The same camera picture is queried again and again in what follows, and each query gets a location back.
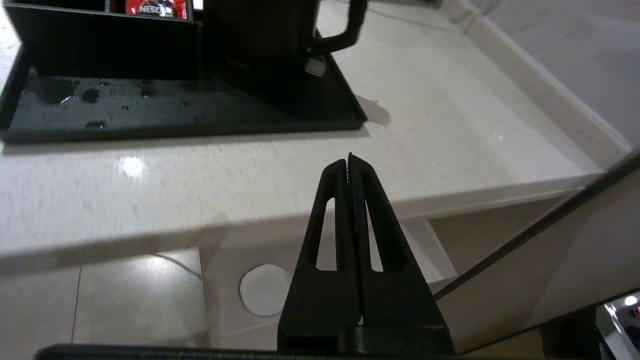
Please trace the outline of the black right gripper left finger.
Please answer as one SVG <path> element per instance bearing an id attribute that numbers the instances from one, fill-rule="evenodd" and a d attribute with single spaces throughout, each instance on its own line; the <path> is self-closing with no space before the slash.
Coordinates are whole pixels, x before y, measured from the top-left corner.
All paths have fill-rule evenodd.
<path id="1" fill-rule="evenodd" d="M 334 200 L 336 270 L 317 268 L 327 203 Z M 341 335 L 359 323 L 351 206 L 344 159 L 321 173 L 301 251 L 278 322 L 279 351 L 338 351 Z"/>

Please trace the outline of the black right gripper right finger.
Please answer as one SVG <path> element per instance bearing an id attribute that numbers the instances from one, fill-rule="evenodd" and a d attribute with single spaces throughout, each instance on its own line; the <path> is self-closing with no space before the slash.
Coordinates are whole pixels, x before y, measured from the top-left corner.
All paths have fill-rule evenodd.
<path id="1" fill-rule="evenodd" d="M 445 328 L 375 169 L 353 154 L 349 155 L 349 191 L 365 325 Z"/>

